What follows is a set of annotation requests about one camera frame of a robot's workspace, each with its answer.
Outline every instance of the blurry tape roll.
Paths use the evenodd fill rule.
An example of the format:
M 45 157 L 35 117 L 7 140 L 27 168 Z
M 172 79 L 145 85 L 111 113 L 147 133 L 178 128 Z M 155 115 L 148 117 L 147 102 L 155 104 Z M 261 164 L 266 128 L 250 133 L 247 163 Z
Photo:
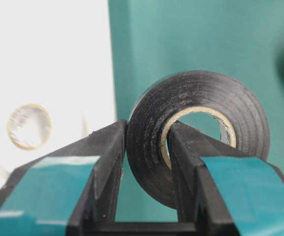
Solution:
M 188 71 L 151 86 L 137 102 L 128 123 L 126 148 L 132 172 L 144 190 L 175 207 L 166 136 L 189 113 L 208 113 L 220 125 L 221 141 L 265 160 L 270 145 L 266 115 L 241 83 L 208 71 Z
M 1 99 L 0 175 L 82 138 L 82 110 L 75 104 L 33 92 Z

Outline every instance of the white surface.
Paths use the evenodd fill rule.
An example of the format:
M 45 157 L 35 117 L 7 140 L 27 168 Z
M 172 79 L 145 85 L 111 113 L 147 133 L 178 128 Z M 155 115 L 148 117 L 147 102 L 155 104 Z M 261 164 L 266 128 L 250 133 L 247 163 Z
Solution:
M 81 109 L 81 136 L 115 120 L 107 0 L 0 1 L 0 116 L 30 96 Z

